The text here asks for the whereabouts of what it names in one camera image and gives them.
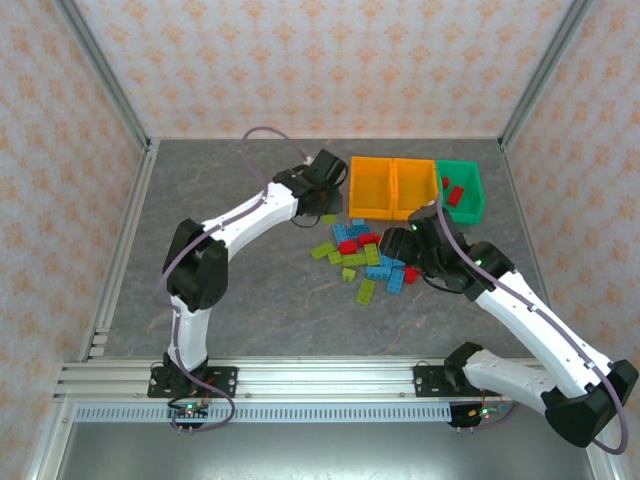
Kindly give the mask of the small controller circuit board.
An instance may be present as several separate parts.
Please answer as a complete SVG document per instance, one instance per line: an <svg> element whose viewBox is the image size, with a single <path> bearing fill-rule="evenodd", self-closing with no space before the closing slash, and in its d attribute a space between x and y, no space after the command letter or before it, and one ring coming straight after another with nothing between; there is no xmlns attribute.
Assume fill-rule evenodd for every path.
<svg viewBox="0 0 640 480"><path fill-rule="evenodd" d="M512 408L506 404L485 405L481 402L452 402L448 425L454 429L475 430L489 427L506 418Z"/></svg>
<svg viewBox="0 0 640 480"><path fill-rule="evenodd" d="M168 419L177 430L195 431L204 426L209 418L208 405L201 400L172 399L167 403Z"/></svg>

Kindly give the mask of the aluminum extrusion rail beam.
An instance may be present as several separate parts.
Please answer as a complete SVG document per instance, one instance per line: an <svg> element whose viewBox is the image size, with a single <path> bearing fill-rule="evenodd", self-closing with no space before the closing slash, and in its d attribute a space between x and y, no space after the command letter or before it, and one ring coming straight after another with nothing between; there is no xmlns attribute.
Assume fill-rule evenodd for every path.
<svg viewBox="0 0 640 480"><path fill-rule="evenodd" d="M142 402L150 367L144 357L95 357L65 363L54 387L56 401ZM228 357L214 366L238 369L235 401L408 401L415 397L413 368L441 365L442 358L412 356Z"/></svg>

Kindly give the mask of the orange plastic bin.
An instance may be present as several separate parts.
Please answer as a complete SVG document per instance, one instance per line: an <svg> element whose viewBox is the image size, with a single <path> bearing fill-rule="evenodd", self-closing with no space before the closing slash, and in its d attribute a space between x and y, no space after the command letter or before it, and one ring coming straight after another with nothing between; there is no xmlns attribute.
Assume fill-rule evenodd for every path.
<svg viewBox="0 0 640 480"><path fill-rule="evenodd" d="M390 220L396 196L392 159L353 156L349 180L349 216Z"/></svg>
<svg viewBox="0 0 640 480"><path fill-rule="evenodd" d="M412 212L434 201L439 193L434 160L395 158L393 177L397 192L395 220L406 220Z"/></svg>

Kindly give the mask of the aluminum upright frame post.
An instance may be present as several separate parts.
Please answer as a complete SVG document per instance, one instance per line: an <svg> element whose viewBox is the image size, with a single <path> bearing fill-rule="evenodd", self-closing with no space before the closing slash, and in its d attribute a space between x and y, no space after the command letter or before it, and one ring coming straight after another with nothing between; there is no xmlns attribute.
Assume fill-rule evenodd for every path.
<svg viewBox="0 0 640 480"><path fill-rule="evenodd" d="M52 0L52 2L78 41L84 57L111 99L126 130L136 145L146 151L151 143L151 138L146 133L139 116L76 0Z"/></svg>
<svg viewBox="0 0 640 480"><path fill-rule="evenodd" d="M498 145L503 153L506 153L516 140L566 49L581 28L594 1L571 0L558 28L516 103L503 132L497 138Z"/></svg>

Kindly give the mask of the green plastic bin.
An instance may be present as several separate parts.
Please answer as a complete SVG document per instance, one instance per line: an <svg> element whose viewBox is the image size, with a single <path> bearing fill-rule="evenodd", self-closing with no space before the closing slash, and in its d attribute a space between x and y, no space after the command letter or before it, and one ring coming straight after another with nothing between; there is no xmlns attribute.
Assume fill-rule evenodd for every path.
<svg viewBox="0 0 640 480"><path fill-rule="evenodd" d="M484 213L485 195L478 164L473 161L438 159L436 169L443 208L450 213L453 221L460 225L479 224ZM448 177L450 180L448 189L442 186L443 177ZM457 208L446 203L449 192L455 185L465 190Z"/></svg>

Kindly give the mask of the aluminum table side rail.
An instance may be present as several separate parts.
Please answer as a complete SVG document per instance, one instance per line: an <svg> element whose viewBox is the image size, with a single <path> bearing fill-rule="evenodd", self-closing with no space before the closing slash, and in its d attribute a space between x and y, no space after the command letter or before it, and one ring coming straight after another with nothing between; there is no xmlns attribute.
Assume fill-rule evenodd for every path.
<svg viewBox="0 0 640 480"><path fill-rule="evenodd" d="M525 203L520 195L520 190L519 190L519 187L516 181L516 176L515 176L515 169L509 161L506 148L502 144L499 144L499 147L501 151L502 161L506 170L506 174L515 198L515 203L516 203L516 208L518 210L519 218L523 226L524 235L526 238L529 254L532 259L536 278L540 287L540 295L541 295L541 298L545 301L545 303L548 304L550 301L550 297L549 297L548 289L545 283L545 276L537 256L535 244L531 234L529 221L527 220L527 217L525 214Z"/></svg>
<svg viewBox="0 0 640 480"><path fill-rule="evenodd" d="M103 290L80 350L79 362L84 363L94 357L92 351L95 348L98 349L97 356L101 356L104 351L103 343L106 340L103 340L103 343L100 344L96 338L106 337L110 331L160 143L160 138L152 137L149 144L142 151L120 220L118 235Z"/></svg>

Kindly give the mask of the aluminum lower frame post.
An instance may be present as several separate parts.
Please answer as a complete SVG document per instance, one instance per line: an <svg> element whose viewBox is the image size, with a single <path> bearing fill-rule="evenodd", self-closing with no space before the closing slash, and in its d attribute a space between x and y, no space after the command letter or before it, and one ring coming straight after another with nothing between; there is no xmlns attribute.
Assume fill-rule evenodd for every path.
<svg viewBox="0 0 640 480"><path fill-rule="evenodd" d="M56 480L74 424L77 404L54 403L46 417L26 480Z"/></svg>
<svg viewBox="0 0 640 480"><path fill-rule="evenodd" d="M626 480L620 457L606 453L595 445L586 448L594 480Z"/></svg>

